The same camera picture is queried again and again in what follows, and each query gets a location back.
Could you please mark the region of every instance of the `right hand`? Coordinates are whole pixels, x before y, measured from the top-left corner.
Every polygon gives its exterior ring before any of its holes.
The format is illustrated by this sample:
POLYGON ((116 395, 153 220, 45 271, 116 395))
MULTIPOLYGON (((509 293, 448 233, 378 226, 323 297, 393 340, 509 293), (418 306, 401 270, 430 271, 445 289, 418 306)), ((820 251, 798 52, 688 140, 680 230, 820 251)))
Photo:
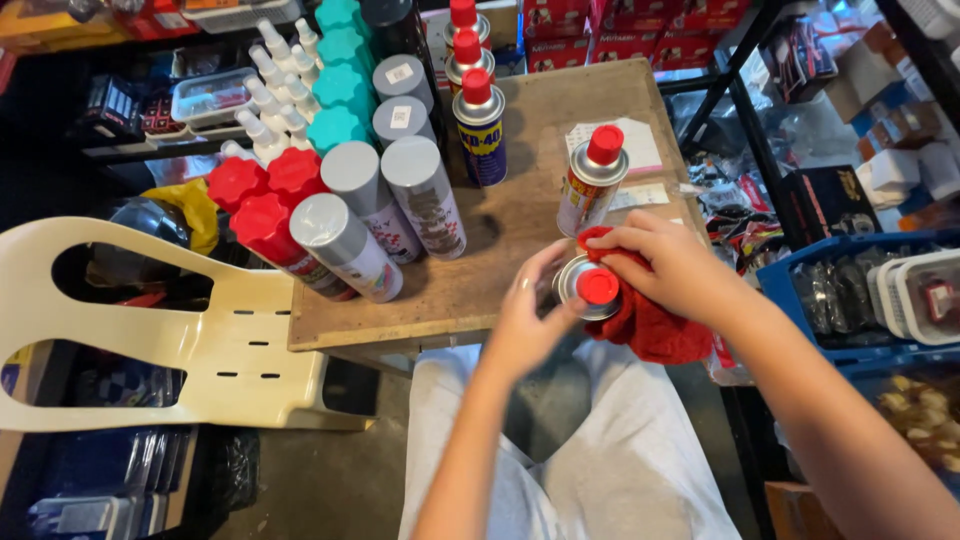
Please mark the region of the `right hand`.
POLYGON ((632 210, 621 227, 587 240, 590 248, 623 248, 650 261, 650 272, 622 255, 600 259, 643 296, 671 312, 716 328, 744 295, 756 294, 685 226, 632 210))

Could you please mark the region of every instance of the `left hand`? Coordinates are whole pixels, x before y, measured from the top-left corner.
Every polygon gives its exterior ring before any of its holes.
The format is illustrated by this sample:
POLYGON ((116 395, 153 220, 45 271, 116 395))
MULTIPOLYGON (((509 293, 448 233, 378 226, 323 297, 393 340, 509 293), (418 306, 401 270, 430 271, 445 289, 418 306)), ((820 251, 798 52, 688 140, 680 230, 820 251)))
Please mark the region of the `left hand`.
POLYGON ((491 332, 481 355, 480 366, 488 368, 510 384, 522 379, 543 363, 560 338, 569 331, 587 310, 581 298, 554 307, 543 320, 536 314, 537 289, 543 271, 557 263, 569 240, 550 244, 527 259, 516 273, 500 309, 500 318, 491 332))

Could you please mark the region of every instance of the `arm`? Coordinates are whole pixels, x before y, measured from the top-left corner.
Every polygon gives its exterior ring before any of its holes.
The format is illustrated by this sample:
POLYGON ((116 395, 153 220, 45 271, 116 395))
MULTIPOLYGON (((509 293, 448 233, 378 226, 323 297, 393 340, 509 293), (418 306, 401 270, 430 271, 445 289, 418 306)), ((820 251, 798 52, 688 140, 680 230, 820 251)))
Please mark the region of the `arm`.
POLYGON ((756 380, 824 509, 845 536, 949 538, 960 507, 920 457, 773 303, 685 227, 634 210, 591 247, 650 260, 603 259, 651 300, 724 337, 756 380))
POLYGON ((567 243, 561 240, 534 255, 516 274, 464 392, 440 467, 420 508, 414 539, 487 537, 493 465, 510 391, 546 359, 587 307, 578 299, 556 307, 542 321, 535 313, 536 290, 544 286, 542 271, 557 261, 567 243))

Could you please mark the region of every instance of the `yellow plastic bag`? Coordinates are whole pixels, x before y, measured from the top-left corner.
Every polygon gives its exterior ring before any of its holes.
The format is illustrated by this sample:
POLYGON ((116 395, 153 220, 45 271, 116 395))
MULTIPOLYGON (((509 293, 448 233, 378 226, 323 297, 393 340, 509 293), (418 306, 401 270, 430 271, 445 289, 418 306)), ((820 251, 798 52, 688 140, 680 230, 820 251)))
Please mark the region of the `yellow plastic bag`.
POLYGON ((200 255, 209 255, 217 247, 217 205, 206 196, 206 181, 203 178, 186 184, 155 187, 141 193, 143 197, 170 203, 183 211, 183 217, 193 229, 190 234, 190 250, 200 255))

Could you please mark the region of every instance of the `hand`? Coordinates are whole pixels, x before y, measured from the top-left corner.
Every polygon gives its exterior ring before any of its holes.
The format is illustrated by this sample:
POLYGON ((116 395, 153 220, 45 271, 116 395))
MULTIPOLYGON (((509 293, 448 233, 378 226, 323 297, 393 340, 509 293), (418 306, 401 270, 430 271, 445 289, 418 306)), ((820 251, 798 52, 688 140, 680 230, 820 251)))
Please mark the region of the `hand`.
POLYGON ((622 227, 587 240, 587 245, 640 252, 653 272, 620 255, 606 256, 601 262, 643 296, 712 328, 724 321, 743 295, 756 294, 690 230, 650 212, 631 211, 622 227))
POLYGON ((557 264, 569 245, 569 240, 554 242, 520 267, 484 347, 481 368, 505 378, 510 384, 517 382, 543 363, 560 338, 587 310, 587 303, 575 298, 554 307, 543 320, 536 314, 537 290, 550 286, 549 282, 541 282, 543 270, 557 264))

